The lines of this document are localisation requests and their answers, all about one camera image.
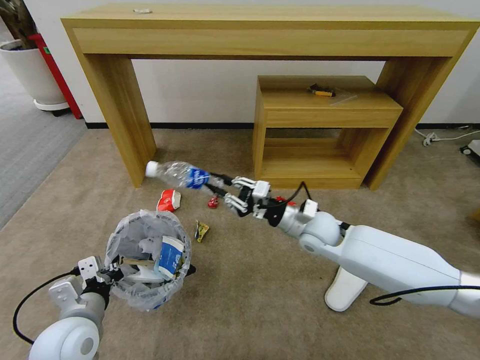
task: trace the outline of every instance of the wooden console table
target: wooden console table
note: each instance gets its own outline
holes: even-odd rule
[[[61,21],[135,187],[157,147],[131,59],[386,61],[377,86],[404,110],[365,178],[375,190],[479,27],[379,5],[115,3]]]

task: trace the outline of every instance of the bottle cap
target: bottle cap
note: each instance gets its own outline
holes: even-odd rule
[[[148,178],[154,178],[157,175],[157,168],[159,163],[156,161],[149,161],[146,163],[145,176]]]

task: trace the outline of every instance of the white wall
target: white wall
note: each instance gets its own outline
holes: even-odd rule
[[[104,122],[60,17],[113,0],[25,0],[85,121]],[[332,4],[330,0],[191,0],[205,4]],[[341,4],[416,4],[480,18],[478,0],[335,0]],[[351,61],[135,60],[151,122],[251,122],[257,75],[367,75],[376,81],[383,63]],[[424,123],[480,123],[480,35],[472,39],[423,116]]]

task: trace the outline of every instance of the yellow wrapper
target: yellow wrapper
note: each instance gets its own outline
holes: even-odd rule
[[[197,240],[199,243],[202,242],[202,239],[204,238],[204,235],[207,233],[207,231],[210,229],[210,226],[207,224],[204,224],[203,222],[196,221],[196,230],[195,230],[195,240]]]

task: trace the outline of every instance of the black baseboard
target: black baseboard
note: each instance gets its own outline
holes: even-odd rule
[[[108,129],[106,122],[85,122],[87,129]],[[151,122],[152,129],[253,129],[252,122]]]
[[[108,129],[106,122],[85,122],[87,129]],[[152,129],[253,129],[252,122],[151,122]],[[480,129],[480,123],[419,123],[416,128],[422,129],[457,129],[471,126]]]
[[[437,122],[437,123],[419,123],[416,125],[418,130],[422,129],[458,129],[462,127],[470,126],[474,129],[480,129],[480,123],[446,123],[446,122]]]

